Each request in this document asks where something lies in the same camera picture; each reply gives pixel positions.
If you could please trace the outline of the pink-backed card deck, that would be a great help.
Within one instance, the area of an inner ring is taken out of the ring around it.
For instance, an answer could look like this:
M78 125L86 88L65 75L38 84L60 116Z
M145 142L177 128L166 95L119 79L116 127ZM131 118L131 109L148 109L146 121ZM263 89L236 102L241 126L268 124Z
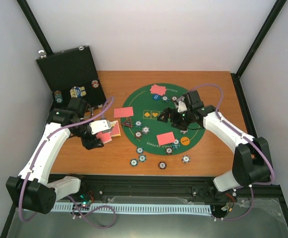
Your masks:
M109 132L106 132L106 133L99 132L96 134L96 138L100 139L103 144L106 144L112 141L112 137Z

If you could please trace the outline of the blue small blind button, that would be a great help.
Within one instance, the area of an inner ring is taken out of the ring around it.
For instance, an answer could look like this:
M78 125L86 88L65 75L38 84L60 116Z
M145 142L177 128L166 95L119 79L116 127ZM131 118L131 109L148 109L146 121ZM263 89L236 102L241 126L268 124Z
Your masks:
M160 98L161 98L161 96L158 95L158 94L153 94L153 96L152 96L152 99L155 100L155 101L160 100Z

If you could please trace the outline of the blue white chip mat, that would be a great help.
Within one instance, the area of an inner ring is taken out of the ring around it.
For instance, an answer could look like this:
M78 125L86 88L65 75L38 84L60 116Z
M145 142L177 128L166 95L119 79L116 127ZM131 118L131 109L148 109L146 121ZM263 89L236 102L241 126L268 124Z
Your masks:
M150 132L150 128L148 126L144 126L142 128L142 132L143 132L143 134L148 134Z

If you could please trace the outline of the orange big blind button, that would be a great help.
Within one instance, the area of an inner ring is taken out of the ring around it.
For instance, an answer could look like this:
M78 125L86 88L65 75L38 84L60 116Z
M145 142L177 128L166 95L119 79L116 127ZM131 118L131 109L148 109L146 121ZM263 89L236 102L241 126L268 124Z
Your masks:
M190 139L188 137L184 136L180 139L180 142L182 145L188 146L190 144Z

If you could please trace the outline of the dealt pink card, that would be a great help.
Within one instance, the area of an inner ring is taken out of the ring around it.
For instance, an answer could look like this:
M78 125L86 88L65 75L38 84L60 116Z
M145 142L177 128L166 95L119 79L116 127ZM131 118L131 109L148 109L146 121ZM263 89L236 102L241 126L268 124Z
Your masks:
M134 115L133 107L115 108L114 118L127 118Z

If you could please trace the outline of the blue white chip stack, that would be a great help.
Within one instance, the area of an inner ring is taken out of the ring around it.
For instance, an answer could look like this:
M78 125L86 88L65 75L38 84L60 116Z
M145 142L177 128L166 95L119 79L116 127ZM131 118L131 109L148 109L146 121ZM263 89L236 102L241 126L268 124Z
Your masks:
M183 163L189 163L191 161L190 157L188 155L182 156L182 162Z

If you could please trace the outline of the green blue chip stack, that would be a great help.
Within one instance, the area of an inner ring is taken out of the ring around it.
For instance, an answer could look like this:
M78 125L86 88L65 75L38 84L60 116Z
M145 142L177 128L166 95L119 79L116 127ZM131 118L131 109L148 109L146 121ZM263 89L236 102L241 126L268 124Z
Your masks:
M138 160L137 159L131 159L130 160L130 165L132 166L132 167L135 167L135 166L137 166L138 165Z

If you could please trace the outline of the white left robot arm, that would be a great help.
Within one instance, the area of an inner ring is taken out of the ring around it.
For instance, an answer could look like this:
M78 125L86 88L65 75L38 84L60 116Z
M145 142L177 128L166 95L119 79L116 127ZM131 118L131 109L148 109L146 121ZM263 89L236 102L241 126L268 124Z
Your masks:
M104 118L83 120L86 109L84 99L71 98L66 108L55 108L49 113L43 136L30 160L18 176L9 177L6 182L11 200L19 210L47 214L58 200L68 195L79 200L87 197L88 186L77 176L48 181L55 159L70 136L79 137L87 150L103 147L97 134L110 131L111 124Z

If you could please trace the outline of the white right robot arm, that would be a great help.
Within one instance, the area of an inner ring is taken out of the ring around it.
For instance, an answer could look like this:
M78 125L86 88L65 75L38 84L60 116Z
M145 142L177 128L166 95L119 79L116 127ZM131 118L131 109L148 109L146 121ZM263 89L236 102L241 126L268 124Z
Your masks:
M179 130L186 130L191 123L196 122L217 136L233 152L232 169L213 180L219 192L253 184L274 183L275 173L267 140L243 132L226 120L214 106L184 112L178 108L166 108L157 120L165 123L171 121L172 127Z

